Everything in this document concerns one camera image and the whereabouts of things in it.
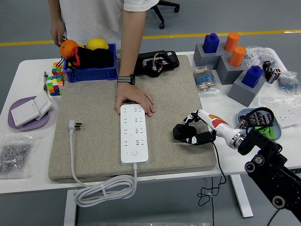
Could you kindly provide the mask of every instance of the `plastic bag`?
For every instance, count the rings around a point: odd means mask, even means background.
[[[213,65],[204,65],[194,68],[193,77],[199,94],[216,94],[219,92],[212,68]]]
[[[301,89],[296,72],[284,71],[278,78],[279,92],[289,95],[300,95]]]
[[[271,51],[270,48],[263,48],[258,46],[249,46],[246,47],[246,54],[244,60],[248,67],[252,65],[257,65],[262,68],[264,61],[271,61],[272,65],[270,66],[272,69],[280,69],[284,71],[283,68],[279,63],[278,59],[274,56],[274,53]]]
[[[281,129],[301,125],[301,96],[259,98],[259,107],[270,108]]]
[[[0,145],[0,179],[27,176],[25,166],[34,145],[34,138],[26,135],[6,135]]]

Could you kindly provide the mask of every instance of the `colorful cube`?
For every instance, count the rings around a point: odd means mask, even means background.
[[[63,71],[63,64],[56,67],[57,64],[58,62],[53,63],[52,74],[53,75],[66,74],[66,72]]]
[[[61,96],[64,86],[63,75],[54,75],[47,77],[47,88],[51,96]]]

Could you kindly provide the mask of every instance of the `person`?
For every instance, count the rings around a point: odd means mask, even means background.
[[[134,72],[139,54],[146,11],[158,0],[48,0],[54,43],[60,46],[66,33],[68,39],[85,45],[91,38],[115,43],[121,52],[119,76]],[[126,100],[140,103],[148,116],[156,111],[151,94],[129,83],[118,83],[115,110]]]

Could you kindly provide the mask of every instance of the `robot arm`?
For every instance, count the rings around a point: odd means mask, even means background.
[[[238,149],[241,155],[248,154],[255,146],[259,147],[258,153],[245,164],[245,170],[274,207],[290,210],[301,222],[301,179],[284,166],[287,159],[280,154],[282,146],[254,129],[249,130],[247,134],[240,126],[234,129],[223,119],[202,109],[187,116],[184,119],[185,126],[182,125],[181,129],[180,124],[174,128],[175,139],[180,137],[183,142],[194,145],[212,142],[212,139],[203,138],[202,134],[196,134],[196,131],[186,133],[191,131],[188,124],[199,120],[213,130],[211,134],[224,138],[226,144]]]

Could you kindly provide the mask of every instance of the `office chair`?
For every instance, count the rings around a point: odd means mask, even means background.
[[[162,14],[160,13],[160,10],[158,8],[158,5],[160,6],[172,6],[174,7],[174,12],[177,13],[180,11],[180,4],[177,4],[177,3],[172,3],[172,2],[169,2],[169,1],[163,1],[163,0],[160,0],[157,5],[153,6],[152,9],[156,12],[157,16],[159,17],[159,19],[161,20],[161,23],[159,25],[159,28],[161,29],[164,29],[165,27],[165,24],[164,24],[164,18],[162,16]]]

